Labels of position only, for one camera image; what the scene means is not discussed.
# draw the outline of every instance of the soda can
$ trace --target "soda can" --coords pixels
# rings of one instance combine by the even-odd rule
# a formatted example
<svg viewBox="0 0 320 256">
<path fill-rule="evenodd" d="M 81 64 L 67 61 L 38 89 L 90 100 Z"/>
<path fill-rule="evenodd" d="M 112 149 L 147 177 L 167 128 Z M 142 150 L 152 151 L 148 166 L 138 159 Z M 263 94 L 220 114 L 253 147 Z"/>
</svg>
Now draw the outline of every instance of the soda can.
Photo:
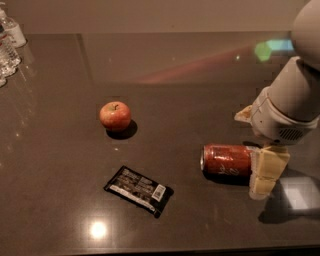
<svg viewBox="0 0 320 256">
<path fill-rule="evenodd" d="M 253 146 L 207 144 L 201 150 L 201 170 L 207 174 L 250 177 Z"/>
</svg>

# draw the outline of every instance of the dark table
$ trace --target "dark table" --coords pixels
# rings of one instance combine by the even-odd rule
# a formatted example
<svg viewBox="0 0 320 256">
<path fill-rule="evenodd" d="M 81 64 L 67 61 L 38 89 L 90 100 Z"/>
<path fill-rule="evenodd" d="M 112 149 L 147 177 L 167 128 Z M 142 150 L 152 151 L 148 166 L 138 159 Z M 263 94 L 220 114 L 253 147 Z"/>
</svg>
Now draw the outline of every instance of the dark table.
<svg viewBox="0 0 320 256">
<path fill-rule="evenodd" d="M 319 129 L 289 148 L 266 200 L 200 170 L 205 144 L 259 143 L 233 117 L 294 56 L 266 47 L 288 33 L 27 38 L 23 63 L 0 88 L 1 256 L 320 246 Z M 100 124 L 113 100 L 132 111 L 128 137 Z M 122 165 L 174 190 L 160 218 L 103 190 Z"/>
</svg>

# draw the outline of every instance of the apple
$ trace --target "apple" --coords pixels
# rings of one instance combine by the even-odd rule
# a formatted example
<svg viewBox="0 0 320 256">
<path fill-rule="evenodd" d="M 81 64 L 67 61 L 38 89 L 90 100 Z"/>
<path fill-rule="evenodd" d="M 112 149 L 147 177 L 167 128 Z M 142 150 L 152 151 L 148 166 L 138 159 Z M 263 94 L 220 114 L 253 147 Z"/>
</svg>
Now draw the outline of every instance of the apple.
<svg viewBox="0 0 320 256">
<path fill-rule="evenodd" d="M 131 111 L 123 102 L 113 101 L 101 108 L 99 119 L 107 131 L 122 132 L 131 122 Z"/>
</svg>

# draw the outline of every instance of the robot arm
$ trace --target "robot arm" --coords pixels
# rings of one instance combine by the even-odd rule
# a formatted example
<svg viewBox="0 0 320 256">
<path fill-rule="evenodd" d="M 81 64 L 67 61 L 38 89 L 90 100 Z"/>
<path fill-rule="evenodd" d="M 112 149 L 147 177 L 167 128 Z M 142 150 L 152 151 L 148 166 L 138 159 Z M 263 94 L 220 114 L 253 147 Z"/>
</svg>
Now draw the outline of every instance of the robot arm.
<svg viewBox="0 0 320 256">
<path fill-rule="evenodd" d="M 290 155 L 287 146 L 298 143 L 317 127 L 320 115 L 320 1 L 310 1 L 297 16 L 292 41 L 293 57 L 274 82 L 252 105 L 236 114 L 249 122 L 264 147 L 252 154 L 250 196 L 270 194 Z"/>
</svg>

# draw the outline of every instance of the candy bar wrapper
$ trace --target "candy bar wrapper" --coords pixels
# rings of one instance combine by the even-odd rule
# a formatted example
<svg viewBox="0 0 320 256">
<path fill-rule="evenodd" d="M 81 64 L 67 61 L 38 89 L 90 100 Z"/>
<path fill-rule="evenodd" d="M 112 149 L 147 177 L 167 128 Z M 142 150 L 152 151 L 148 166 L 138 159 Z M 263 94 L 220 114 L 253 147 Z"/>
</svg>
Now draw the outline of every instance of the candy bar wrapper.
<svg viewBox="0 0 320 256">
<path fill-rule="evenodd" d="M 170 196 L 173 195 L 170 187 L 161 185 L 126 166 L 120 168 L 104 190 L 143 207 L 156 218 L 160 217 Z"/>
</svg>

